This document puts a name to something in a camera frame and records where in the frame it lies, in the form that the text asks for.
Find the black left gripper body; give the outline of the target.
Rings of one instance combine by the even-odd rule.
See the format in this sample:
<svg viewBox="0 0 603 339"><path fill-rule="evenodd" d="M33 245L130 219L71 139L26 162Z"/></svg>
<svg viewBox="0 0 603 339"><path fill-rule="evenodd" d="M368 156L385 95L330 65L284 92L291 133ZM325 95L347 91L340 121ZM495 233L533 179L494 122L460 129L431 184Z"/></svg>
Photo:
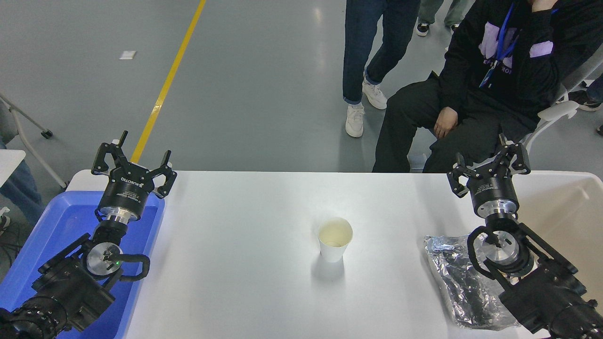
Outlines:
<svg viewBox="0 0 603 339"><path fill-rule="evenodd" d="M138 164L116 164L108 174L108 184L98 205L98 220L140 220L154 188L149 172Z"/></svg>

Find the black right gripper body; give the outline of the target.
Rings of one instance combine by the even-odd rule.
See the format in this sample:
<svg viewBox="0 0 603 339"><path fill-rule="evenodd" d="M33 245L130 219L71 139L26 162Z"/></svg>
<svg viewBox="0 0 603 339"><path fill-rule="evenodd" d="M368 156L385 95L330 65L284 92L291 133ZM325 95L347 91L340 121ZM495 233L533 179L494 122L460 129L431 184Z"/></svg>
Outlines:
<svg viewBox="0 0 603 339"><path fill-rule="evenodd" d="M470 179L470 197L476 215L511 214L519 210L513 176L480 176Z"/></svg>

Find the seated person's right hand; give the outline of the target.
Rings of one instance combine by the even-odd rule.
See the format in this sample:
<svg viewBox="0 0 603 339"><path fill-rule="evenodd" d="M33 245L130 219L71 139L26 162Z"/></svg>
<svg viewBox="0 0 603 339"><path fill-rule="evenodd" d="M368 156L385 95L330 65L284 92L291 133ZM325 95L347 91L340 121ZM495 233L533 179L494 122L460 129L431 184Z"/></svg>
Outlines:
<svg viewBox="0 0 603 339"><path fill-rule="evenodd" d="M458 112L451 107L444 107L436 119L433 127L437 139L445 138L458 125Z"/></svg>

